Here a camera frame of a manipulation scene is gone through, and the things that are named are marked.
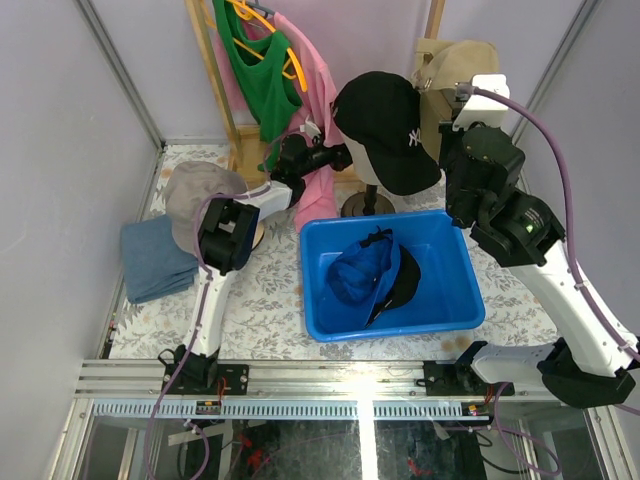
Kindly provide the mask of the beige mannequin head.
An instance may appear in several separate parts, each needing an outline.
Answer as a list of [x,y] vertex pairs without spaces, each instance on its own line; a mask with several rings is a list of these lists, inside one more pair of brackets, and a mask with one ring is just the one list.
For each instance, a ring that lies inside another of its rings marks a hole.
[[356,217],[394,213],[395,208],[392,202],[378,193],[378,187],[382,183],[373,169],[365,146],[348,137],[344,138],[344,142],[351,155],[355,174],[364,183],[364,191],[354,193],[346,199],[341,207],[341,216]]

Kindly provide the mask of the peach bucket hat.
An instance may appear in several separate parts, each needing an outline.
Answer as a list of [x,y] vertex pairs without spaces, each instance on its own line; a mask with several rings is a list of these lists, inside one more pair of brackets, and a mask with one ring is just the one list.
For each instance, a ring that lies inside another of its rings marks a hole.
[[251,250],[254,251],[262,242],[265,235],[265,226],[263,221],[258,221],[255,225],[252,225],[248,235],[248,245]]

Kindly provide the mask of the black baseball cap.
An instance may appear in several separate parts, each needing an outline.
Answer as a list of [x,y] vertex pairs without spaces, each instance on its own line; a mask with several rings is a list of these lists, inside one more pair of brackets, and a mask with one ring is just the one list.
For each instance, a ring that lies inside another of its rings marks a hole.
[[332,107],[343,140],[365,146],[387,191],[408,196],[440,181],[439,166],[421,142],[420,95],[407,79],[383,71],[363,73],[346,83]]

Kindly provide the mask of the khaki hat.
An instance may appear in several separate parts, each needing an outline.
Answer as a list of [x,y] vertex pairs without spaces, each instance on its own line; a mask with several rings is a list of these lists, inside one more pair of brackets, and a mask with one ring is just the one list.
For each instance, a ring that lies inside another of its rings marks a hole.
[[478,40],[417,40],[410,82],[420,95],[422,146],[436,162],[439,162],[442,140],[439,124],[451,119],[456,84],[468,83],[476,74],[499,72],[499,56],[492,43]]

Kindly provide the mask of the grey bucket hat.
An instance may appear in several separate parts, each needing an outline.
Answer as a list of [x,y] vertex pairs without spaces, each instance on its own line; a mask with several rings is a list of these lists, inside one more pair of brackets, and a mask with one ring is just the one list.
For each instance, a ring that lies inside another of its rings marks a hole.
[[193,223],[204,199],[212,194],[232,195],[246,191],[247,184],[240,174],[214,163],[187,161],[175,167],[165,187],[164,199],[177,246],[195,254]]

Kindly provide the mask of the blue plastic bin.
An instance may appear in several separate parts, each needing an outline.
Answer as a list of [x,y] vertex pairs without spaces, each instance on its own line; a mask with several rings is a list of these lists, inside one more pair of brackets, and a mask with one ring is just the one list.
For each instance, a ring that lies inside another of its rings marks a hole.
[[[328,286],[331,264],[377,230],[390,229],[396,245],[413,258],[420,277],[407,284],[415,294],[380,313],[370,326],[367,302],[348,306]],[[300,234],[306,329],[319,342],[418,335],[478,327],[485,307],[460,229],[442,210],[319,220]]]

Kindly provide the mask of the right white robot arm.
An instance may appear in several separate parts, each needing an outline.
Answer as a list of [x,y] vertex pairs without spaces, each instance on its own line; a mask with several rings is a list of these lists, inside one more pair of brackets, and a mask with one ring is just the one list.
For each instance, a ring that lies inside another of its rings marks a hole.
[[636,387],[639,338],[570,261],[569,233],[553,211],[517,188],[523,151],[482,122],[443,122],[439,132],[453,226],[531,291],[560,335],[533,347],[474,342],[455,363],[458,387],[472,395],[490,384],[543,388],[578,409],[623,404]]

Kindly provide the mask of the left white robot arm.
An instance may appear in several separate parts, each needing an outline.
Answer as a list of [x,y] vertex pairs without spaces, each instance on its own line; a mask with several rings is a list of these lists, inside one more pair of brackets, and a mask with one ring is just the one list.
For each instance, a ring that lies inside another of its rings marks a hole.
[[343,144],[309,146],[298,133],[276,142],[280,156],[273,168],[265,169],[263,185],[242,193],[215,189],[196,204],[188,229],[198,265],[196,303],[186,339],[164,365],[164,394],[225,391],[229,376],[218,365],[223,317],[237,274],[259,242],[259,223],[300,203],[309,189],[306,175],[324,168],[333,174],[352,164]]

